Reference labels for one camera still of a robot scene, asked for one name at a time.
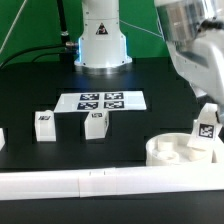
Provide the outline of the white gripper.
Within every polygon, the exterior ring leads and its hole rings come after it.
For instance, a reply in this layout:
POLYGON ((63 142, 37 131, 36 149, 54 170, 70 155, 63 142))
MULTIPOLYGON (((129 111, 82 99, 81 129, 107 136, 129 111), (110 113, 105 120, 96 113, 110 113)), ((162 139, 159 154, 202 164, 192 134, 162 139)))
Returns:
POLYGON ((169 42, 168 51, 197 98, 208 95, 224 105, 224 33, 205 33, 180 48, 169 42))

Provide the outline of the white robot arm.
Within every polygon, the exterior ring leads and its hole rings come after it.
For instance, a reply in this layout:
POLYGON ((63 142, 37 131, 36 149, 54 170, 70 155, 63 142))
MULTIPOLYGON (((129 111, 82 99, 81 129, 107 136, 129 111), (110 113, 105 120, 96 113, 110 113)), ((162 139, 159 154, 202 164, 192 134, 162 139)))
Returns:
MULTIPOLYGON (((84 31, 77 68, 96 74, 132 62, 119 26, 119 0, 82 0, 84 31)), ((154 0, 158 25, 177 73, 201 96, 224 105, 224 3, 154 0)))

